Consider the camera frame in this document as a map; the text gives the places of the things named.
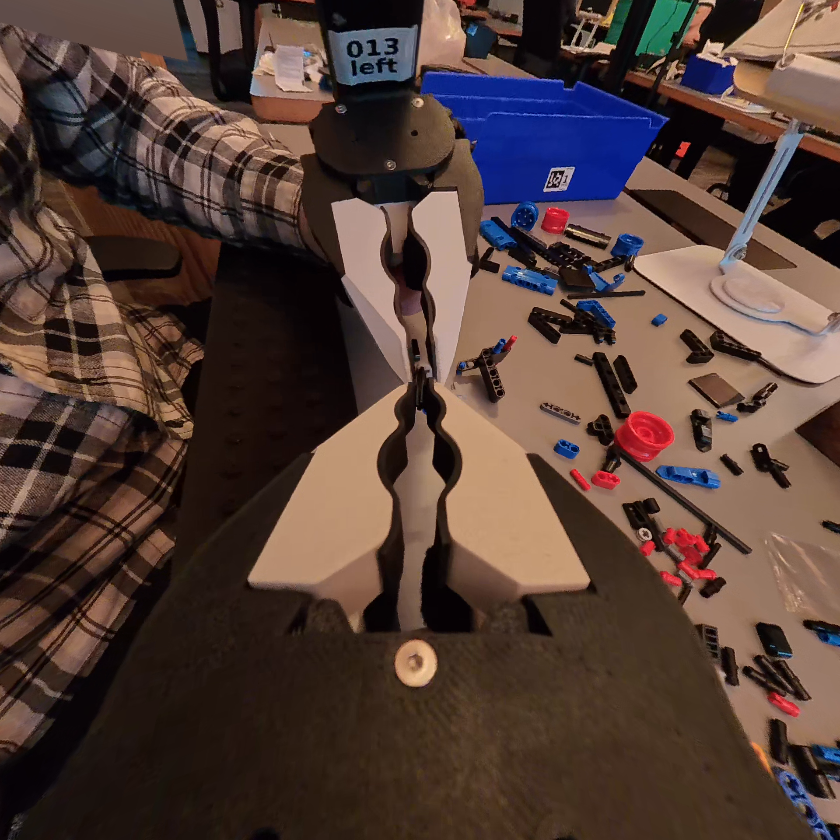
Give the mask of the green panel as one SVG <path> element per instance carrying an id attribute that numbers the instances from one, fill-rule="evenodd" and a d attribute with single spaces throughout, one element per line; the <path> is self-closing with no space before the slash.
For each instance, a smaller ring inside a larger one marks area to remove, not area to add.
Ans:
<path id="1" fill-rule="evenodd" d="M 612 13 L 604 43 L 615 46 L 621 36 L 629 15 L 632 1 L 618 1 Z M 687 18 L 691 18 L 691 1 L 656 1 L 639 40 L 638 56 L 665 56 L 672 44 L 673 36 L 679 32 Z"/>

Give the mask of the black beam with coloured pins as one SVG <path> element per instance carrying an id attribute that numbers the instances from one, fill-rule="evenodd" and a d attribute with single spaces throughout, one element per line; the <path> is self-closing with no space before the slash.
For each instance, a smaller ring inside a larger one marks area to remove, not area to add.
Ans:
<path id="1" fill-rule="evenodd" d="M 475 357 L 458 362 L 455 367 L 456 375 L 478 374 L 485 388 L 487 400 L 491 404 L 498 404 L 506 394 L 498 367 L 508 357 L 517 341 L 516 334 L 512 334 L 509 338 L 499 339 L 495 344 L 482 349 Z"/>

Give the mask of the open instruction booklet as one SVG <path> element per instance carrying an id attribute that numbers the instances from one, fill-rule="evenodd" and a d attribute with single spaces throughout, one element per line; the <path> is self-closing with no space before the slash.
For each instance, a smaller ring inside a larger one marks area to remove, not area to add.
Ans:
<path id="1" fill-rule="evenodd" d="M 786 55 L 839 58 L 839 2 L 783 1 L 723 51 L 738 60 L 777 62 Z"/>

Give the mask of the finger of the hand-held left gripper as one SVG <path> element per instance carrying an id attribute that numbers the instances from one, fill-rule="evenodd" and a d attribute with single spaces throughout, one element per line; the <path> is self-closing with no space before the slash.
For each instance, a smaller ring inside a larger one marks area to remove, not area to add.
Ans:
<path id="1" fill-rule="evenodd" d="M 402 291 L 394 278 L 392 226 L 382 206 L 362 200 L 331 205 L 343 264 L 342 283 L 364 326 L 400 382 L 413 378 L 411 333 Z"/>
<path id="2" fill-rule="evenodd" d="M 441 385 L 455 361 L 471 270 L 457 192 L 430 192 L 409 213 L 408 284 L 421 291 L 427 357 Z"/>

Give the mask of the wooden workbench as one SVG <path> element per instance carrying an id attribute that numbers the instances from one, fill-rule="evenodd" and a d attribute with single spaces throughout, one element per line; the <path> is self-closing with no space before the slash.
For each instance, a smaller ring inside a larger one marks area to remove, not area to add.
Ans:
<path id="1" fill-rule="evenodd" d="M 657 95 L 685 105 L 699 112 L 723 119 L 725 122 L 735 123 L 746 130 L 754 131 L 762 136 L 777 140 L 789 125 L 785 117 L 775 119 L 770 113 L 756 112 L 734 107 L 729 100 L 682 87 L 672 81 L 663 81 L 657 90 Z M 801 140 L 800 147 L 804 151 L 817 154 L 829 161 L 839 162 L 839 144 L 821 134 L 806 133 Z"/>

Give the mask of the grey desk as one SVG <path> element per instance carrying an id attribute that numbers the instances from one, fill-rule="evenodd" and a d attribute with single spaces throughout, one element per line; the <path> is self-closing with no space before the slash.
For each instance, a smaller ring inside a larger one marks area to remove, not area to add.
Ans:
<path id="1" fill-rule="evenodd" d="M 685 361 L 688 348 L 680 340 L 684 329 L 705 339 L 712 327 L 698 316 L 633 273 L 625 284 L 629 290 L 646 290 L 643 297 L 615 298 L 603 306 L 616 318 L 616 346 L 605 348 L 612 359 L 624 354 L 637 379 L 638 387 L 628 398 L 635 410 L 663 417 L 675 430 L 675 443 L 656 464 L 707 467 L 721 474 L 721 488 L 705 490 L 680 487 L 679 492 L 699 508 L 734 531 L 752 547 L 742 555 L 725 541 L 711 567 L 727 581 L 710 599 L 700 594 L 687 597 L 679 608 L 681 628 L 704 623 L 716 626 L 721 645 L 730 646 L 739 665 L 753 665 L 752 656 L 762 652 L 754 625 L 774 623 L 784 630 L 794 650 L 791 667 L 804 682 L 813 699 L 801 703 L 801 715 L 794 719 L 773 707 L 759 686 L 744 676 L 740 686 L 729 686 L 719 668 L 692 666 L 692 676 L 715 675 L 726 699 L 722 712 L 713 712 L 713 722 L 738 719 L 737 742 L 750 741 L 767 749 L 768 720 L 785 718 L 795 743 L 832 742 L 838 737 L 838 648 L 815 639 L 802 626 L 802 617 L 786 612 L 770 567 L 766 537 L 779 533 L 785 537 L 838 550 L 838 536 L 825 531 L 821 520 L 838 520 L 838 468 L 795 429 L 838 401 L 838 380 L 823 385 L 802 384 L 773 373 L 759 363 L 719 353 L 705 365 Z M 505 433 L 531 452 L 536 452 L 561 473 L 563 485 L 573 501 L 591 501 L 624 533 L 629 533 L 622 512 L 624 501 L 655 497 L 662 508 L 662 521 L 687 528 L 697 520 L 658 490 L 631 466 L 619 469 L 622 484 L 616 490 L 593 488 L 582 491 L 568 475 L 577 468 L 590 475 L 597 466 L 601 447 L 584 432 L 571 438 L 581 446 L 576 460 L 565 460 L 550 452 L 567 423 L 549 419 L 538 404 L 550 400 L 581 415 L 582 421 L 608 413 L 609 405 L 592 367 L 573 360 L 585 353 L 590 342 L 584 337 L 565 337 L 555 346 L 541 338 L 526 323 L 535 305 L 561 310 L 561 294 L 553 297 L 515 288 L 499 276 L 481 271 L 471 281 L 465 305 L 464 325 L 458 351 L 470 354 L 483 342 L 502 334 L 519 337 L 511 359 L 502 364 L 502 380 L 508 396 L 493 407 L 481 396 L 478 385 L 456 386 L 461 401 L 486 414 Z M 664 313 L 668 320 L 661 327 L 651 319 Z M 688 385 L 688 380 L 717 373 L 744 395 L 743 402 L 718 409 Z M 583 758 L 605 766 L 594 770 L 618 770 L 626 759 L 630 802 L 619 805 L 617 794 L 585 782 L 583 792 L 591 797 L 595 816 L 609 816 L 609 837 L 630 838 L 628 819 L 631 806 L 653 820 L 665 816 L 665 807 L 678 810 L 674 828 L 665 838 L 734 838 L 743 826 L 746 838 L 770 838 L 770 829 L 779 829 L 781 838 L 793 838 L 794 827 L 782 826 L 779 817 L 770 817 L 756 793 L 748 793 L 745 782 L 724 782 L 722 773 L 676 769 L 667 773 L 657 786 L 665 803 L 656 805 L 651 794 L 642 794 L 637 782 L 643 770 L 653 769 L 653 761 L 629 752 L 630 736 L 645 736 L 644 745 L 666 747 L 676 740 L 677 724 L 698 722 L 689 713 L 687 700 L 667 700 L 666 709 L 655 712 L 652 701 L 622 727 L 603 748 L 584 748 Z M 760 818 L 770 825 L 758 827 Z"/>

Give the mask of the blue box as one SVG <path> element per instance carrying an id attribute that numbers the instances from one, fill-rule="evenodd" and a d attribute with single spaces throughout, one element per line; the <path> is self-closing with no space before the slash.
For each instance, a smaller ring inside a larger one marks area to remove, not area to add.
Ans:
<path id="1" fill-rule="evenodd" d="M 733 86 L 733 75 L 738 60 L 728 56 L 692 55 L 679 81 L 681 87 L 719 96 Z"/>

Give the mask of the black perforated mat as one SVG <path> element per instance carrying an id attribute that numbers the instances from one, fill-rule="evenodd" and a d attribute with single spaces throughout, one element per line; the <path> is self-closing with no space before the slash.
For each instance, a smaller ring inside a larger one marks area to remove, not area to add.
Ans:
<path id="1" fill-rule="evenodd" d="M 339 279 L 283 248 L 223 245 L 172 564 L 357 415 Z"/>

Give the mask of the black flat panel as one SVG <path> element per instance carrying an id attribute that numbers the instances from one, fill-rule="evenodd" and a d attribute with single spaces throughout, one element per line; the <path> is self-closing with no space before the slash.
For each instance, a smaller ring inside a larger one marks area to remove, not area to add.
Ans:
<path id="1" fill-rule="evenodd" d="M 688 385 L 718 409 L 735 406 L 744 400 L 744 395 L 717 373 L 691 378 Z"/>

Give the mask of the person's plaid shirt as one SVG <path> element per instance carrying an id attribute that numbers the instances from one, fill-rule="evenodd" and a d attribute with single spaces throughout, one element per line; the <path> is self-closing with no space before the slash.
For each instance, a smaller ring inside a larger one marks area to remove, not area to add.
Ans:
<path id="1" fill-rule="evenodd" d="M 114 297 L 44 198 L 2 44 L 2 765 L 31 748 L 132 612 L 193 420 L 201 346 Z"/>

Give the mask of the white plastic bag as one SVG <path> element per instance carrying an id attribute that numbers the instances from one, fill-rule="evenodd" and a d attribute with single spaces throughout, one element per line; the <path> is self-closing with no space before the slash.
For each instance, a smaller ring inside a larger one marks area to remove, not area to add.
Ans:
<path id="1" fill-rule="evenodd" d="M 417 52 L 417 65 L 456 67 L 466 49 L 466 33 L 461 26 L 456 1 L 425 1 Z"/>

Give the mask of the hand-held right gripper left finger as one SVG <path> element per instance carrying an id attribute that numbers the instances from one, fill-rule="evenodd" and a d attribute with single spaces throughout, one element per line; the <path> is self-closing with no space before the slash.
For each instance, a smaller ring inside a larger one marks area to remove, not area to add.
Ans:
<path id="1" fill-rule="evenodd" d="M 398 628 L 404 536 L 395 483 L 416 411 L 417 386 L 397 387 L 316 447 L 250 587 L 335 601 L 373 632 Z"/>

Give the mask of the blue tagged storage bin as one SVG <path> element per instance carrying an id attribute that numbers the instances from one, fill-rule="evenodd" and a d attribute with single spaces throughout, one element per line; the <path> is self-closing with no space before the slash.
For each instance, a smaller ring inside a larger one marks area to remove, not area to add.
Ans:
<path id="1" fill-rule="evenodd" d="M 487 205 L 616 199 L 667 122 L 583 82 L 431 71 L 422 92 L 475 144 Z"/>

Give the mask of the blue curved panel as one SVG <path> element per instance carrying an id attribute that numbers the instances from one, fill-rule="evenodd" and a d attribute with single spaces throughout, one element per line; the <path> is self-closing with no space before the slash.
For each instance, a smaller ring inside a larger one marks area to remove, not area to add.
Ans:
<path id="1" fill-rule="evenodd" d="M 710 490 L 721 487 L 721 478 L 718 473 L 709 469 L 660 465 L 656 468 L 655 474 L 662 480 L 686 487 L 702 487 Z"/>

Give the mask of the tan table with papers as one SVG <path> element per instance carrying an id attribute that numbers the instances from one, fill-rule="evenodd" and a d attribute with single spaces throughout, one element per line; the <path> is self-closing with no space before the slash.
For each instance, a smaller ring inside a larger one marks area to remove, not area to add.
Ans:
<path id="1" fill-rule="evenodd" d="M 256 31 L 256 57 L 250 83 L 250 98 L 259 119 L 274 123 L 309 123 L 325 104 L 333 104 L 331 90 L 321 84 L 320 61 L 304 68 L 301 89 L 286 91 L 277 85 L 272 54 L 276 47 L 301 47 L 312 57 L 323 59 L 319 24 L 311 20 L 287 17 L 269 5 L 259 7 Z"/>

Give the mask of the long black axle rod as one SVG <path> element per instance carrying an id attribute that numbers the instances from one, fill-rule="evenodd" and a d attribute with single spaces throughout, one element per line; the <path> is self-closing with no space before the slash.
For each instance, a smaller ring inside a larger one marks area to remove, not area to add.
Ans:
<path id="1" fill-rule="evenodd" d="M 648 480 L 656 488 L 664 492 L 669 498 L 671 498 L 674 502 L 680 505 L 683 509 L 688 511 L 699 522 L 702 522 L 708 527 L 716 529 L 719 537 L 725 542 L 727 542 L 730 546 L 732 546 L 736 551 L 739 551 L 742 555 L 750 555 L 753 552 L 753 548 L 751 546 L 749 546 L 746 542 L 741 540 L 731 530 L 723 526 L 718 520 L 714 519 L 701 508 L 699 508 L 698 505 L 696 505 L 693 501 L 686 498 L 674 486 L 671 486 L 666 479 L 662 478 L 655 471 L 646 467 L 642 462 L 630 455 L 629 452 L 627 452 L 618 444 L 616 444 L 616 448 L 623 462 L 628 463 L 633 469 L 636 470 L 637 473 L 639 473 L 642 477 Z"/>

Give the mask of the grey beam brick assembly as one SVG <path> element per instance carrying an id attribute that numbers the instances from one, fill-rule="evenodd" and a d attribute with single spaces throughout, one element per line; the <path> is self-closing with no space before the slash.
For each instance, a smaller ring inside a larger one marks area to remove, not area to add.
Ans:
<path id="1" fill-rule="evenodd" d="M 427 387 L 434 379 L 433 366 L 428 360 L 426 351 L 419 339 L 409 339 L 407 353 L 413 376 L 416 410 L 421 413 L 426 413 Z"/>

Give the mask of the large red wheel rim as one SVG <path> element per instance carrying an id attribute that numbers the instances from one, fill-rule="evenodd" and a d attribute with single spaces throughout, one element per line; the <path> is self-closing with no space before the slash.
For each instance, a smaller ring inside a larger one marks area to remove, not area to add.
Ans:
<path id="1" fill-rule="evenodd" d="M 644 411 L 630 413 L 614 437 L 624 453 L 643 463 L 659 457 L 675 440 L 675 431 L 666 420 Z"/>

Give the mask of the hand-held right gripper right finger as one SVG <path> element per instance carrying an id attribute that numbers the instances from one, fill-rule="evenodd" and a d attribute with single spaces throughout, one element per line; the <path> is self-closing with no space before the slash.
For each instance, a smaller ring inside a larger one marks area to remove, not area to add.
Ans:
<path id="1" fill-rule="evenodd" d="M 468 632 L 497 606 L 587 590 L 591 577 L 529 453 L 446 388 L 426 383 L 422 406 L 444 482 L 423 563 L 426 626 Z"/>

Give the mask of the white book stand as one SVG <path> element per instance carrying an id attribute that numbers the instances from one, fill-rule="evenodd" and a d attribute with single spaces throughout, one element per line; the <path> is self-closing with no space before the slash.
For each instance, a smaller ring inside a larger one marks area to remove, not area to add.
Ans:
<path id="1" fill-rule="evenodd" d="M 839 375 L 838 312 L 746 262 L 764 208 L 810 126 L 838 132 L 839 64 L 789 53 L 764 66 L 741 60 L 734 71 L 740 96 L 790 121 L 742 221 L 725 250 L 704 245 L 643 255 L 643 278 L 709 324 L 761 354 L 778 373 L 812 385 Z"/>

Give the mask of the scattered toy brick pieces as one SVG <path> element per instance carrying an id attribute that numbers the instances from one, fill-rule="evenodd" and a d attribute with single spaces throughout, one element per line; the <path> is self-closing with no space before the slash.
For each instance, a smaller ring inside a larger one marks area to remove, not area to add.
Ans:
<path id="1" fill-rule="evenodd" d="M 532 291 L 530 289 L 522 289 L 525 291 L 530 291 L 539 294 L 538 292 Z M 560 314 L 560 320 L 573 320 L 574 314 L 573 309 L 575 308 L 576 301 L 567 301 L 566 295 L 557 290 L 554 292 L 553 296 L 556 292 L 561 294 L 561 299 L 559 300 L 559 304 L 561 305 L 561 310 L 552 310 L 557 311 Z M 543 308 L 551 310 L 550 308 L 544 307 L 542 305 L 535 305 L 532 308 Z M 602 385 L 602 389 L 604 391 L 605 397 L 607 399 L 607 403 L 609 405 L 608 413 L 601 412 L 595 415 L 592 419 L 587 421 L 582 421 L 581 417 L 581 424 L 579 426 L 574 426 L 569 424 L 568 427 L 562 427 L 562 435 L 558 437 L 552 444 L 550 448 L 550 452 L 554 455 L 557 455 L 565 460 L 576 460 L 581 453 L 581 446 L 578 445 L 573 441 L 571 438 L 573 432 L 584 432 L 587 437 L 594 438 L 596 443 L 601 447 L 602 452 L 597 456 L 597 466 L 593 468 L 590 475 L 586 475 L 585 473 L 580 472 L 577 468 L 572 467 L 568 471 L 568 475 L 573 479 L 575 485 L 579 487 L 582 491 L 589 491 L 593 488 L 597 489 L 604 489 L 604 490 L 616 490 L 622 484 L 622 476 L 619 473 L 619 469 L 624 466 L 630 466 L 628 463 L 623 462 L 621 456 L 619 455 L 616 444 L 614 442 L 615 431 L 623 425 L 624 421 L 627 419 L 630 413 L 642 410 L 635 410 L 633 409 L 629 402 L 629 396 L 633 395 L 637 390 L 638 383 L 637 379 L 632 371 L 627 357 L 622 353 L 617 353 L 612 359 L 610 359 L 609 355 L 604 352 L 605 348 L 612 348 L 615 345 L 610 344 L 606 339 L 594 339 L 589 333 L 562 333 L 557 330 L 557 326 L 554 322 L 546 321 L 543 327 L 538 329 L 534 328 L 535 331 L 541 338 L 547 340 L 552 346 L 557 345 L 562 338 L 565 337 L 584 337 L 586 340 L 590 342 L 590 345 L 585 348 L 585 353 L 576 353 L 573 356 L 573 360 L 583 363 L 585 366 L 592 368 L 594 373 L 596 373 L 598 380 Z M 553 403 L 557 406 L 561 406 L 556 402 L 552 402 L 550 400 L 544 400 L 542 402 L 549 402 Z M 554 421 L 560 421 L 559 419 L 555 419 L 552 416 L 546 414 L 546 416 Z M 655 471 L 658 466 L 666 465 L 666 466 L 678 466 L 678 467 L 689 467 L 689 468 L 701 468 L 701 469 L 709 469 L 707 467 L 700 467 L 700 466 L 683 466 L 683 465 L 669 465 L 666 463 L 659 463 L 656 464 L 655 461 L 657 459 L 661 459 L 665 455 L 665 451 L 656 459 L 648 462 L 643 463 L 649 469 Z M 721 478 L 721 474 L 719 471 L 714 471 L 718 473 L 719 477 Z M 691 488 L 700 488 L 702 487 L 695 487 L 695 486 L 681 486 L 678 484 L 674 484 L 670 481 L 668 483 L 679 490 L 680 487 L 691 487 Z M 623 504 L 629 504 L 635 500 L 624 501 Z M 662 507 L 660 506 L 660 513 L 658 514 L 658 520 L 661 522 L 661 525 L 664 529 L 672 528 L 674 530 L 678 529 L 685 529 L 691 533 L 701 533 L 704 532 L 705 529 L 708 529 L 708 526 L 703 524 L 702 522 L 696 519 L 696 524 L 690 524 L 687 528 L 685 527 L 674 527 L 668 524 L 666 521 L 662 521 Z M 832 534 L 838 536 L 838 530 L 831 530 L 824 528 L 823 522 L 829 521 L 835 524 L 838 524 L 837 521 L 833 521 L 830 519 L 821 520 L 820 525 L 825 530 Z M 723 547 L 721 544 L 721 539 L 718 535 L 717 531 L 717 542 L 716 544 L 720 546 L 720 549 Z M 710 583 L 714 585 L 718 585 L 722 581 L 727 581 L 723 579 L 719 573 L 714 570 L 712 567 L 711 569 L 716 573 L 717 578 L 711 580 Z M 694 594 L 700 594 L 702 597 L 706 598 L 700 593 L 702 586 L 707 583 L 707 580 L 702 579 L 689 579 L 689 582 L 694 586 Z M 803 626 L 803 621 L 805 620 L 813 620 L 813 621 L 823 621 L 825 623 L 835 624 L 838 623 L 833 622 L 828 619 L 822 618 L 803 618 L 801 624 Z M 765 623 L 765 622 L 758 622 L 754 625 L 756 634 L 759 637 L 759 641 L 761 644 L 762 652 L 759 654 L 755 654 L 752 656 L 753 665 L 739 665 L 736 661 L 736 654 L 732 647 L 730 646 L 722 646 L 721 640 L 719 639 L 719 645 L 722 648 L 732 648 L 734 651 L 735 657 L 735 664 L 738 666 L 738 680 L 739 683 L 737 686 L 740 686 L 740 677 L 744 676 L 749 679 L 753 684 L 760 687 L 763 698 L 766 699 L 769 703 L 773 705 L 773 707 L 779 709 L 783 712 L 786 716 L 791 718 L 797 719 L 802 713 L 802 709 L 800 707 L 801 703 L 812 700 L 813 695 L 811 691 L 805 687 L 804 682 L 802 679 L 793 671 L 791 667 L 793 657 L 795 652 L 791 643 L 789 642 L 784 630 L 781 626 L 774 624 L 774 623 Z M 806 628 L 809 632 L 814 634 L 815 639 L 819 640 L 821 643 L 828 645 L 833 648 L 838 648 L 838 646 L 832 646 L 830 644 L 824 643 L 820 640 L 817 633 L 813 632 L 812 630 Z M 711 665 L 712 669 L 719 668 L 721 674 L 724 677 L 724 681 L 729 686 L 733 686 L 726 681 L 725 672 L 723 671 L 721 665 L 719 663 L 713 663 Z M 811 742 L 810 744 L 803 744 L 803 743 L 795 743 L 789 733 L 789 729 L 787 727 L 788 721 L 785 718 L 771 718 L 768 720 L 768 729 L 769 729 L 769 738 L 767 749 L 763 749 L 767 753 L 767 757 L 770 759 L 772 756 L 770 754 L 770 721 L 772 719 L 778 719 L 785 723 L 787 728 L 787 735 L 789 737 L 789 741 L 791 746 L 798 748 L 797 753 L 803 754 L 805 752 L 812 753 L 812 746 L 816 745 L 818 747 L 828 747 L 830 749 L 834 749 L 835 751 L 838 750 L 838 737 L 835 738 L 832 742 Z"/>

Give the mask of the clear plastic bag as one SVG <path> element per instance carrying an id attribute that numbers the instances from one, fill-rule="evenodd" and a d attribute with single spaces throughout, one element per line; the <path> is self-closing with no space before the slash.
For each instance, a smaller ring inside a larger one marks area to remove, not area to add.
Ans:
<path id="1" fill-rule="evenodd" d="M 765 545 L 786 612 L 838 623 L 839 552 L 775 532 Z"/>

